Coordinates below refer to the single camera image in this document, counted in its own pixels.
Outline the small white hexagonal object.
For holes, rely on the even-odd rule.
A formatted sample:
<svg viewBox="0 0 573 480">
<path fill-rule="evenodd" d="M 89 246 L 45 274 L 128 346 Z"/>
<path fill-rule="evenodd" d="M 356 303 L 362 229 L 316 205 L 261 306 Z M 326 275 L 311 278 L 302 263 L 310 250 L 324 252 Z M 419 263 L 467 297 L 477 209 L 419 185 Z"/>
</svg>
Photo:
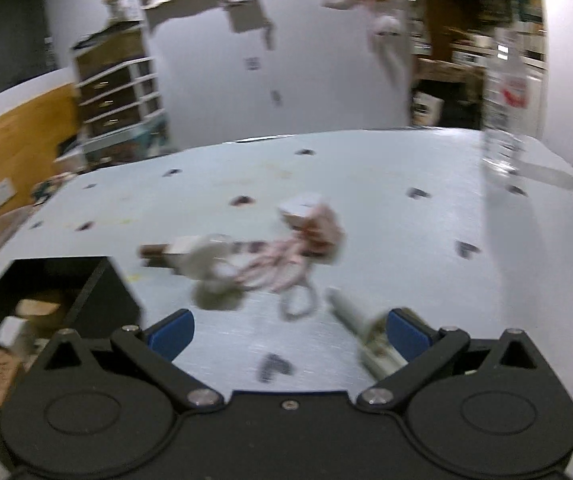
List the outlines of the small white hexagonal object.
<svg viewBox="0 0 573 480">
<path fill-rule="evenodd" d="M 315 208 L 322 203 L 323 197 L 319 193 L 300 193 L 288 200 L 283 200 L 283 202 L 278 205 L 278 211 L 288 226 L 299 229 L 303 225 L 303 222 L 315 212 Z"/>
</svg>

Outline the black cardboard box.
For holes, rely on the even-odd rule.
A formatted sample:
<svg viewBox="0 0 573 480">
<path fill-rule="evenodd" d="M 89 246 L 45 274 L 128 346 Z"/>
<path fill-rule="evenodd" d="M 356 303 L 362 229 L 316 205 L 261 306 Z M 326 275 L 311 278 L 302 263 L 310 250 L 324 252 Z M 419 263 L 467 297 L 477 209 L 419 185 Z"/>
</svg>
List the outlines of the black cardboard box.
<svg viewBox="0 0 573 480">
<path fill-rule="evenodd" d="M 108 257 L 12 261 L 0 278 L 0 408 L 58 330 L 103 338 L 140 318 L 140 304 Z"/>
</svg>

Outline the white drawer unit dark drawers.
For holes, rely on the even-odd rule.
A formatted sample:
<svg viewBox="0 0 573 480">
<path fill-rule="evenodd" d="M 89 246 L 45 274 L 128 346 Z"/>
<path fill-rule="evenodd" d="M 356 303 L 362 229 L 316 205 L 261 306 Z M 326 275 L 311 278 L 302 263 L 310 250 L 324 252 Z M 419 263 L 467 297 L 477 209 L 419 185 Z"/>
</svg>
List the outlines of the white drawer unit dark drawers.
<svg viewBox="0 0 573 480">
<path fill-rule="evenodd" d="M 139 21 L 116 22 L 70 49 L 78 115 L 88 139 L 165 121 L 154 61 Z"/>
</svg>

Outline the pink charger with cable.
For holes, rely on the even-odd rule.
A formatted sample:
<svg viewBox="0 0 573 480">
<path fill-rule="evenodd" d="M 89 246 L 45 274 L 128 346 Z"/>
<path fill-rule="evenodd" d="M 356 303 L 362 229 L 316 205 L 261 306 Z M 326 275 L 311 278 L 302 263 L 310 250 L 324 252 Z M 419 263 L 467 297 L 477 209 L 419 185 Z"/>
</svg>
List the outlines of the pink charger with cable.
<svg viewBox="0 0 573 480">
<path fill-rule="evenodd" d="M 245 286 L 244 292 L 264 290 L 278 295 L 283 318 L 296 321 L 318 309 L 311 269 L 335 258 L 345 232 L 326 200 L 299 229 L 288 229 L 288 236 L 278 240 L 239 244 L 239 261 L 234 265 L 240 269 L 238 280 Z"/>
</svg>

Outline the white cylindrical tube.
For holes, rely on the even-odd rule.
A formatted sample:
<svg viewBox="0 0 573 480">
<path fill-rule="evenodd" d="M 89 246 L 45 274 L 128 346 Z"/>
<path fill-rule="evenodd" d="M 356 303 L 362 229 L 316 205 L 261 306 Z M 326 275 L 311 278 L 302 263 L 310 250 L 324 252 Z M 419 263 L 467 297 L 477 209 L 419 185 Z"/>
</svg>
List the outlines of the white cylindrical tube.
<svg viewBox="0 0 573 480">
<path fill-rule="evenodd" d="M 357 337 L 360 362 L 375 379 L 383 379 L 407 364 L 386 336 L 385 307 L 369 304 L 337 287 L 326 289 L 326 299 L 335 318 Z"/>
</svg>

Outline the small white box in box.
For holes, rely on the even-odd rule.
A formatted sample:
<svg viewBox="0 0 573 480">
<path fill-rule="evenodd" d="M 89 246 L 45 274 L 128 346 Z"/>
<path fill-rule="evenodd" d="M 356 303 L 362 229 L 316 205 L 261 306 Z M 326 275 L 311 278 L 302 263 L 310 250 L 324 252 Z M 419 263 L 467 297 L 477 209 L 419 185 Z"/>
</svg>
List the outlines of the small white box in box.
<svg viewBox="0 0 573 480">
<path fill-rule="evenodd" d="M 0 347 L 13 349 L 32 344 L 32 326 L 24 318 L 6 316 L 0 323 Z"/>
</svg>

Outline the clear plastic water bottle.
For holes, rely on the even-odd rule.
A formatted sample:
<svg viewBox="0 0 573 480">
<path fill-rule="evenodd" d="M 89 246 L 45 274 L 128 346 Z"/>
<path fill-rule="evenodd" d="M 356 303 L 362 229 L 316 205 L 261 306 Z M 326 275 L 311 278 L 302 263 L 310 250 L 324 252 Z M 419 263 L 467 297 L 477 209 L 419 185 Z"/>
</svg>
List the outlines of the clear plastic water bottle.
<svg viewBox="0 0 573 480">
<path fill-rule="evenodd" d="M 500 174 L 517 173 L 528 101 L 527 67 L 517 33 L 497 28 L 485 69 L 483 161 Z"/>
</svg>

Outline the brown rounded cardboard piece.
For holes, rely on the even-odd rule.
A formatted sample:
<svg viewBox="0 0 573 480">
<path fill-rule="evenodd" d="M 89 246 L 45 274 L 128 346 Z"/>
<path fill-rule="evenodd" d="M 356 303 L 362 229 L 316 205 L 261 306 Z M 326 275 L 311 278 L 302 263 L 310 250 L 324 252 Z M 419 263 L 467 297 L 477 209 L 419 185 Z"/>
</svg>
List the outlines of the brown rounded cardboard piece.
<svg viewBox="0 0 573 480">
<path fill-rule="evenodd" d="M 57 302 L 22 299 L 15 307 L 15 315 L 38 330 L 58 330 L 63 326 L 65 311 Z"/>
</svg>

